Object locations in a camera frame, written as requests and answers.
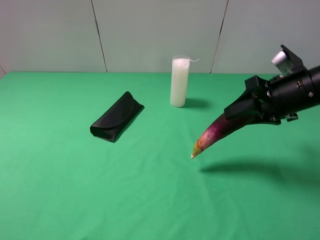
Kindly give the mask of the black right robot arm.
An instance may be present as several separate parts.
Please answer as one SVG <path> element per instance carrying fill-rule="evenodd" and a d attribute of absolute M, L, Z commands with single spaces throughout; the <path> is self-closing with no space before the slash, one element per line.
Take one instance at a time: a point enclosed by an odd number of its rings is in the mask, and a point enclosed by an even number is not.
<path fill-rule="evenodd" d="M 257 75 L 245 80 L 245 91 L 224 109 L 223 122 L 280 125 L 297 120 L 298 112 L 320 104 L 320 67 L 302 68 L 270 80 Z"/>

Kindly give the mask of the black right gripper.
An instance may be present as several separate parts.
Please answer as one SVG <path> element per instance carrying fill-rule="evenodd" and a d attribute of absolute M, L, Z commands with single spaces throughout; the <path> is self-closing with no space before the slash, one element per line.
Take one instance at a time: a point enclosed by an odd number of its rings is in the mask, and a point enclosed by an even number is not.
<path fill-rule="evenodd" d="M 315 69 L 265 80 L 257 75 L 245 81 L 247 93 L 224 109 L 226 119 L 235 119 L 234 131 L 247 125 L 280 125 L 298 118 L 297 112 L 315 106 Z"/>

